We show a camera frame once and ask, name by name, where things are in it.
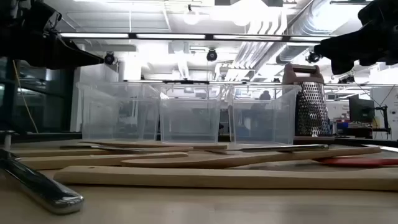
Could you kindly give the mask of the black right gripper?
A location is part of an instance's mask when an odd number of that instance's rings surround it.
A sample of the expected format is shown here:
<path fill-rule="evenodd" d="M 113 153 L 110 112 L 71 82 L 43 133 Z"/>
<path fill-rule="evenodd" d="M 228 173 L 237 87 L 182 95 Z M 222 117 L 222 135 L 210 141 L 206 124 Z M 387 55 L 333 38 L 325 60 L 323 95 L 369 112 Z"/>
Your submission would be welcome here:
<path fill-rule="evenodd" d="M 381 23 L 368 22 L 360 30 L 343 35 L 345 55 L 341 58 L 340 36 L 322 40 L 314 46 L 314 52 L 331 59 L 331 71 L 341 75 L 352 70 L 356 60 L 361 65 L 385 62 L 386 65 L 397 63 L 397 20 Z"/>

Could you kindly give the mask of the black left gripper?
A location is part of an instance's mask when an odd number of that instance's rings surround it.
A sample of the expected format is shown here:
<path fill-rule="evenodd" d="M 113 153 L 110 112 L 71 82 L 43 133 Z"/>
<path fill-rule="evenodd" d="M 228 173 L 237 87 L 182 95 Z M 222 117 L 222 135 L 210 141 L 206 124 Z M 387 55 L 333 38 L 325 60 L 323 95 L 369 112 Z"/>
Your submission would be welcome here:
<path fill-rule="evenodd" d="M 103 58 L 80 49 L 70 38 L 56 34 L 61 18 L 58 11 L 42 1 L 2 1 L 1 56 L 48 69 L 103 63 Z M 72 57 L 62 58 L 65 48 Z"/>

